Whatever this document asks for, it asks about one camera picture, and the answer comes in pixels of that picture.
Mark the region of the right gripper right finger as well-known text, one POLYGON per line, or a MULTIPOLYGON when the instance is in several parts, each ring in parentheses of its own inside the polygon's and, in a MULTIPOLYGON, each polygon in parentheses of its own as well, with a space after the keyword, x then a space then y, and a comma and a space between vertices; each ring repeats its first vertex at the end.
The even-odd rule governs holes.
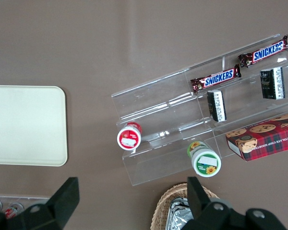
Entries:
POLYGON ((270 211, 250 208, 244 215, 221 199, 212 201, 197 177, 187 179, 187 198, 193 219, 187 230, 285 230, 283 223, 270 211))

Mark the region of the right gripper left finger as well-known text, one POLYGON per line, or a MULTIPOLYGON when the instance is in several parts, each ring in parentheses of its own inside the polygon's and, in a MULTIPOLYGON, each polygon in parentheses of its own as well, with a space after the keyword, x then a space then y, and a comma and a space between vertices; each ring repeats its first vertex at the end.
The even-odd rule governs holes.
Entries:
POLYGON ((62 230, 79 201, 78 178, 70 177, 45 204, 32 205, 10 219, 0 213, 0 230, 62 230))

